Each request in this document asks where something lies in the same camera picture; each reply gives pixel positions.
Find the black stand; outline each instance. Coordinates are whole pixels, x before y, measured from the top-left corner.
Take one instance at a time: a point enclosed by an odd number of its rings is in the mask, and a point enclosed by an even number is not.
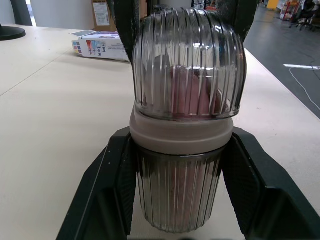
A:
[[[20,27],[1,26],[0,23],[0,41],[19,39],[26,35],[26,31]]]

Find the office chair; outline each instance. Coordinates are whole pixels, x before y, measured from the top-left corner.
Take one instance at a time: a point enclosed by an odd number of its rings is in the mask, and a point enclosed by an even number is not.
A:
[[[315,31],[314,26],[311,24],[311,19],[316,13],[314,11],[316,4],[313,0],[306,0],[303,5],[301,5],[295,15],[292,17],[291,24],[289,28],[295,25],[295,27],[300,27],[300,31],[302,31],[303,27],[309,27],[311,31]]]

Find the clear plastic dome lid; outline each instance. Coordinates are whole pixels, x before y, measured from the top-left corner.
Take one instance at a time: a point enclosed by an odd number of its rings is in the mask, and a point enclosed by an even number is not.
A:
[[[147,17],[133,50],[135,107],[164,120],[239,112],[246,78],[240,37],[213,13],[166,9]]]

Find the cardboard box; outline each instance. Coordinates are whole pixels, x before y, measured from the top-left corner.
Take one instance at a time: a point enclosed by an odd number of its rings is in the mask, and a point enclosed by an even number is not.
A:
[[[78,40],[72,41],[72,47],[74,52],[82,57],[129,62],[117,32],[80,31],[71,34],[79,37]]]
[[[107,0],[91,0],[94,30],[98,32],[116,32],[117,27],[112,18]]]

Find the white wall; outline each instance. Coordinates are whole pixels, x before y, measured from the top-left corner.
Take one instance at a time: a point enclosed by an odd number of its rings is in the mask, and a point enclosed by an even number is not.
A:
[[[91,0],[31,0],[31,6],[38,27],[79,30],[95,27]]]
[[[0,23],[15,24],[14,11],[10,0],[0,0]]]

